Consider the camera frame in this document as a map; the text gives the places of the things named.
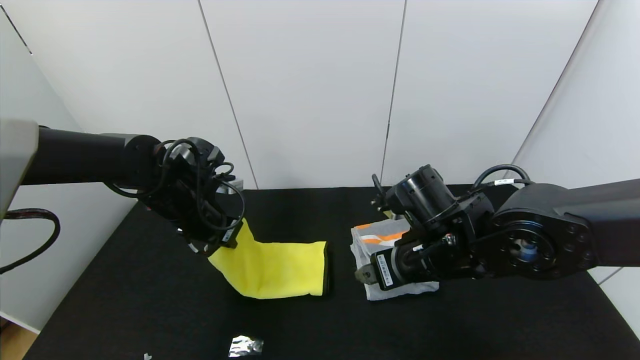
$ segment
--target black tabletop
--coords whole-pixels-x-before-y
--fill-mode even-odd
[[[513,191],[492,190],[496,206]],[[436,293],[368,302],[353,277],[349,229],[383,219],[373,194],[246,192],[256,239],[330,243],[330,293],[277,300],[240,296],[138,204],[25,359],[224,359],[238,334],[262,338],[264,359],[640,359],[640,342],[587,273],[451,281]]]

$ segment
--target yellow towel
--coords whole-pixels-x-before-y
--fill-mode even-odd
[[[235,249],[221,247],[209,261],[242,295],[277,299],[322,295],[326,282],[326,241],[315,243],[259,243],[246,220]]]

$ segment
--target aluminum foil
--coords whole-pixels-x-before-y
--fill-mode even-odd
[[[262,354],[262,344],[260,339],[253,339],[248,336],[240,335],[231,340],[229,347],[229,357],[241,357],[247,355]]]

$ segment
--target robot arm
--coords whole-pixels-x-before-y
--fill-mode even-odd
[[[514,170],[513,165],[497,169]],[[375,200],[411,230],[356,272],[389,290],[409,282],[521,275],[557,279],[598,265],[640,266],[640,179],[567,190],[525,179],[497,211],[480,182],[454,197],[426,165]]]
[[[233,164],[225,162],[217,146],[201,138],[160,142],[149,135],[94,135],[24,121],[3,120],[2,129],[0,220],[40,216],[34,209],[5,212],[18,185],[102,182],[173,223],[195,252],[209,255],[220,246],[235,247],[244,216],[242,180],[231,175]],[[12,137],[28,146],[16,151]],[[220,172],[223,167],[228,170]],[[216,193],[237,193],[241,214],[226,214]],[[58,229],[58,219],[51,215]]]

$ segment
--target white towel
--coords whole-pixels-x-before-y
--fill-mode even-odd
[[[353,243],[351,252],[356,259],[357,268],[371,263],[371,254],[377,251],[393,247],[396,240],[409,230],[409,223],[405,219],[384,220],[373,224],[356,226],[351,229]],[[420,294],[427,291],[436,291],[440,284],[437,281],[417,282],[402,285],[389,291],[380,290],[378,284],[364,285],[367,292],[367,300],[377,301],[390,299],[404,294]]]

